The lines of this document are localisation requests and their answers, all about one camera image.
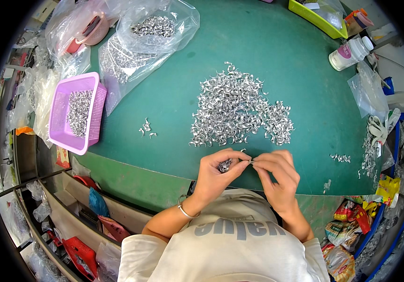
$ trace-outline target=pink plastic basket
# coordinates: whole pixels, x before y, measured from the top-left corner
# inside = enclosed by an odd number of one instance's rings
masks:
[[[76,137],[72,133],[66,116],[69,112],[69,95],[71,92],[93,90],[85,137]],[[53,104],[50,110],[48,133],[50,141],[75,154],[84,155],[89,146],[99,141],[100,123],[103,105],[105,104],[106,88],[100,83],[96,72],[81,74],[58,82]]]

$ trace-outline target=plastic bottle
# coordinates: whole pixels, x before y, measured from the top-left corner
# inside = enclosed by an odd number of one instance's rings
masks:
[[[373,44],[367,36],[351,39],[329,54],[329,63],[335,70],[341,71],[365,59],[371,50]]]

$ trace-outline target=fingers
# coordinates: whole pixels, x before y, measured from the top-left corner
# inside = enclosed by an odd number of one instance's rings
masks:
[[[228,172],[225,172],[221,175],[232,182],[243,173],[248,165],[249,161],[240,161],[236,166],[230,166]]]
[[[294,178],[291,177],[287,172],[285,172],[280,163],[262,160],[254,161],[253,166],[271,172],[281,187],[296,187],[299,183],[299,175],[297,172],[294,172],[294,174],[296,174]]]
[[[246,155],[240,151],[234,151],[232,148],[227,148],[224,150],[220,150],[212,155],[206,156],[210,162],[210,165],[217,166],[220,162],[226,161],[230,158],[232,159],[242,159],[242,160],[250,160],[251,157]]]
[[[271,154],[282,156],[285,161],[287,161],[293,168],[295,168],[295,164],[293,163],[293,155],[288,150],[274,150]]]
[[[269,177],[269,174],[266,170],[258,167],[258,166],[253,166],[255,171],[258,173],[258,177],[260,178],[261,184],[263,186],[263,190],[265,193],[271,192],[274,189],[274,184],[271,181],[271,178]]]
[[[299,175],[295,171],[295,167],[290,165],[285,159],[285,157],[283,157],[280,154],[263,153],[258,157],[254,158],[254,161],[272,161],[278,163],[290,177],[292,177],[294,180],[298,179]]]

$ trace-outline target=silver metal part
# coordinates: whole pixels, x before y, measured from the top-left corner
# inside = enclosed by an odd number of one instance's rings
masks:
[[[333,160],[337,160],[338,162],[348,162],[351,163],[351,156],[346,156],[346,155],[332,155],[329,154],[329,156],[333,159]]]
[[[218,171],[221,173],[228,172],[229,166],[232,163],[232,159],[228,159],[226,161],[220,162],[218,165]]]
[[[271,105],[261,94],[263,82],[253,75],[242,73],[232,63],[225,62],[225,71],[200,82],[199,110],[193,113],[193,138],[189,145],[206,142],[247,143],[248,133],[265,129],[265,138],[277,145],[288,144],[294,129],[288,118],[289,106],[282,101]]]
[[[92,90],[75,91],[69,95],[69,112],[66,116],[66,123],[69,123],[72,133],[76,137],[86,136],[91,99]]]
[[[370,133],[367,127],[367,136],[364,138],[364,143],[362,145],[362,148],[364,148],[364,154],[362,155],[363,161],[360,170],[362,170],[363,174],[367,175],[369,178],[374,178],[374,175],[377,173],[377,171],[374,172],[374,167],[376,166],[374,160],[378,155],[379,147],[377,142],[375,142],[373,146],[371,145],[373,137],[374,136]]]
[[[141,23],[130,25],[131,32],[143,35],[160,35],[162,37],[173,37],[175,35],[175,23],[166,16],[153,16]]]
[[[144,130],[145,130],[145,131],[150,131],[150,125],[149,125],[149,124],[144,123],[144,124],[143,124],[143,127],[144,127]]]
[[[117,34],[109,38],[108,43],[99,48],[100,70],[105,76],[117,78],[120,84],[126,84],[128,78],[140,67],[156,59],[156,54],[132,52],[123,47]]]

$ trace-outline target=woman's right hand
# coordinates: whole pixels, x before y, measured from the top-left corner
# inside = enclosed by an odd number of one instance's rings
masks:
[[[258,172],[269,204],[282,217],[298,208],[295,199],[300,176],[295,170],[293,156],[288,150],[275,150],[254,158],[253,168]],[[271,172],[278,183],[273,183]]]

